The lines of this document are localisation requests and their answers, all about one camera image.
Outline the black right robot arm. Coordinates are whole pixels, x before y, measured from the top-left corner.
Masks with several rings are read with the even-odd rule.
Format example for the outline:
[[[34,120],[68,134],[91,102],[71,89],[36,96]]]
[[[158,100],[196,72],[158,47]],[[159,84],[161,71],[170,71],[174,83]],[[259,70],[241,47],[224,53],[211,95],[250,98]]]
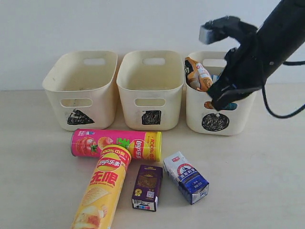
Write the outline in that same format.
[[[238,48],[225,55],[226,67],[207,91],[217,111],[262,89],[267,78],[305,41],[305,2],[282,0],[260,28],[226,16],[200,27],[199,40],[211,44],[231,37]]]

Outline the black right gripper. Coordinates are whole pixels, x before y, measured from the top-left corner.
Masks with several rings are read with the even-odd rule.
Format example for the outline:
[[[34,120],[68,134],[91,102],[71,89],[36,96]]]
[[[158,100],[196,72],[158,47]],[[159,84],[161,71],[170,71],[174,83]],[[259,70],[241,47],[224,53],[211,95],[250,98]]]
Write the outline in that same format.
[[[207,91],[217,111],[261,90],[267,78],[281,65],[278,56],[271,56],[256,35],[242,42],[235,51],[229,51],[225,60],[227,65],[220,79]]]

